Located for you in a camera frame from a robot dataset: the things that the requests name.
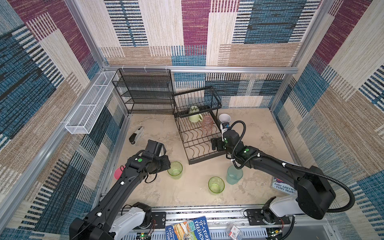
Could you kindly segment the clear pink plastic cup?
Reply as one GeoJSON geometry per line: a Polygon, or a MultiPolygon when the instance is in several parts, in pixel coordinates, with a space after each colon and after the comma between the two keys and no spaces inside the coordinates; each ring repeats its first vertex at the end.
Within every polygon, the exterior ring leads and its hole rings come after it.
{"type": "Polygon", "coordinates": [[[213,125],[214,125],[214,120],[211,116],[205,116],[203,118],[202,128],[204,130],[206,130],[207,132],[211,131],[213,129],[213,125]]]}

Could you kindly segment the light green ceramic mug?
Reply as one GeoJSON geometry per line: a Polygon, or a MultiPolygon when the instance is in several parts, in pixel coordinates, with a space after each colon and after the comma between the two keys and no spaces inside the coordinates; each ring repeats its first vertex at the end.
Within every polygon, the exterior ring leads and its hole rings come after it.
{"type": "Polygon", "coordinates": [[[189,114],[193,114],[189,116],[189,121],[191,123],[198,123],[203,121],[203,116],[200,114],[200,109],[197,106],[190,107],[189,114]]]}

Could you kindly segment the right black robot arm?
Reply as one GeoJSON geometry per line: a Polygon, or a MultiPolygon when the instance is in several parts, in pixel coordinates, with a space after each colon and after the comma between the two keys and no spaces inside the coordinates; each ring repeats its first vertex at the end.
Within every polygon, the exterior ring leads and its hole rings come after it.
{"type": "Polygon", "coordinates": [[[278,218],[286,215],[307,215],[315,220],[321,220],[327,213],[342,213],[351,209],[356,198],[353,191],[342,182],[326,176],[315,166],[305,168],[277,159],[263,151],[244,145],[242,139],[245,131],[238,134],[234,125],[225,123],[221,137],[211,139],[212,149],[225,152],[237,170],[244,167],[267,173],[293,187],[296,193],[287,197],[272,197],[260,211],[264,222],[273,224],[278,218]],[[336,199],[336,193],[331,183],[344,189],[348,203],[332,209],[331,204],[336,199]]]}

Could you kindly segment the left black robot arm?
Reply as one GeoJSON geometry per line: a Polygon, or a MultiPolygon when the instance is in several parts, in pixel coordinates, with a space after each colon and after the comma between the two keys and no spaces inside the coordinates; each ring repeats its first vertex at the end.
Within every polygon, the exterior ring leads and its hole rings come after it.
{"type": "Polygon", "coordinates": [[[121,176],[98,205],[83,219],[76,218],[69,227],[71,240],[121,240],[136,227],[152,223],[152,208],[135,203],[122,215],[130,194],[149,175],[171,167],[164,144],[149,140],[144,150],[128,158],[121,176]]]}

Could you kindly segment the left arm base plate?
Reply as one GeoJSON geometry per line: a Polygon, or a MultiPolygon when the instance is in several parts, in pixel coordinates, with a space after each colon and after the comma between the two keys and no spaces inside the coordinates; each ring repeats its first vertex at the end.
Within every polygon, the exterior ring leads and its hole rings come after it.
{"type": "Polygon", "coordinates": [[[151,215],[146,214],[143,223],[139,226],[140,229],[165,229],[166,227],[166,212],[152,212],[151,215]]]}

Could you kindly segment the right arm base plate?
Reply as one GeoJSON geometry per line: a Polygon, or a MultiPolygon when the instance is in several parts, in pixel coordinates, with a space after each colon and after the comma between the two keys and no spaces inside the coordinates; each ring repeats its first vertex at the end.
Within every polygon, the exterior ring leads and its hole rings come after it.
{"type": "Polygon", "coordinates": [[[271,226],[271,225],[290,225],[291,219],[289,216],[273,217],[270,222],[265,219],[261,213],[262,209],[246,209],[243,211],[244,217],[249,221],[250,226],[271,226]]]}

